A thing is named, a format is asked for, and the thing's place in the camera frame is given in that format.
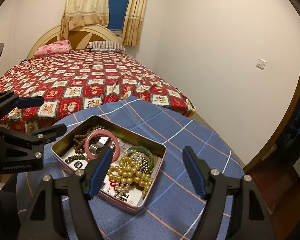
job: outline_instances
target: blue window blind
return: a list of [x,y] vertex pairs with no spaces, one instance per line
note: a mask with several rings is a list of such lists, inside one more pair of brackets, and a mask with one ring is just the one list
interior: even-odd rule
[[109,0],[109,30],[122,31],[129,0]]

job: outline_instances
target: bangle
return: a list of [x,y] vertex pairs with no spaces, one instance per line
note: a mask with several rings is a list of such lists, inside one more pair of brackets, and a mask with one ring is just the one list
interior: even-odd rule
[[154,167],[154,158],[153,158],[153,154],[147,148],[143,146],[132,146],[128,149],[127,152],[129,151],[137,151],[145,154],[149,158],[149,164],[148,164],[149,169],[152,170],[152,168]]
[[111,138],[115,144],[115,151],[113,153],[113,157],[112,157],[112,162],[116,161],[120,155],[120,145],[119,145],[119,142],[117,140],[117,138],[112,134],[110,133],[109,131],[107,130],[103,130],[103,129],[99,129],[99,130],[95,130],[93,131],[91,134],[89,134],[89,136],[86,138],[85,142],[84,142],[84,150],[88,156],[88,158],[90,160],[94,160],[96,159],[95,156],[92,155],[92,153],[90,152],[90,148],[89,148],[89,142],[90,140],[95,137],[96,135],[105,135],[105,136],[108,136],[109,138]]

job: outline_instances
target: pink tin box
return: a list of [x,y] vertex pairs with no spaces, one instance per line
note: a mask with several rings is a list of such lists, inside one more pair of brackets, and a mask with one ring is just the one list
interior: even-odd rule
[[119,160],[125,151],[131,146],[143,146],[151,151],[154,156],[154,169],[152,171],[151,177],[154,178],[150,189],[145,197],[142,196],[142,188],[137,183],[132,183],[127,194],[124,194],[121,199],[116,198],[114,189],[110,186],[108,175],[104,179],[104,186],[101,188],[98,196],[108,201],[112,205],[128,212],[128,213],[138,213],[144,206],[146,199],[151,194],[153,185],[156,183],[156,178],[158,176],[160,167],[166,155],[167,148],[165,145],[157,143],[153,140],[145,138],[133,131],[127,130],[126,128],[107,121],[97,115],[93,115],[79,126],[74,128],[72,131],[67,133],[63,138],[56,142],[52,146],[52,151],[59,161],[59,165],[67,173],[71,174],[77,169],[84,169],[87,166],[85,160],[76,160],[70,164],[67,164],[64,160],[75,155],[74,152],[74,136],[78,134],[85,134],[87,129],[92,126],[104,126],[105,129],[113,133],[119,141],[120,144],[120,157],[114,163],[113,166],[119,165]]

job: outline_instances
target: tablecloth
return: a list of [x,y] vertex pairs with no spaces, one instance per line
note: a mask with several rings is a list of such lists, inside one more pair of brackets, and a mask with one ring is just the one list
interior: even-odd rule
[[[191,239],[205,202],[196,195],[182,162],[185,146],[190,145],[199,158],[226,176],[241,178],[244,175],[238,158],[213,131],[181,114],[133,96],[79,111],[58,123],[66,124],[69,132],[92,115],[99,115],[167,147],[160,173],[141,212],[125,213],[99,197],[90,201],[92,213],[105,239]],[[17,202],[21,222],[42,177],[46,174],[55,179],[66,176],[53,157],[51,146],[47,144],[44,148],[43,170],[18,175]],[[67,200],[68,197],[64,196],[65,219],[72,240],[77,236]],[[218,240],[226,237],[231,206],[232,196],[228,196]]]

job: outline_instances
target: green jade bangle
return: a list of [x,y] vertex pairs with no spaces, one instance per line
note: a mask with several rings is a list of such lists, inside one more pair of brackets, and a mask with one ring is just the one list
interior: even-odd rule
[[143,146],[132,146],[128,149],[128,151],[130,150],[134,150],[134,151],[137,151],[137,152],[141,152],[141,153],[144,153],[148,158],[149,158],[149,166],[150,166],[150,169],[152,169],[154,167],[154,159],[153,159],[153,154],[145,147]]

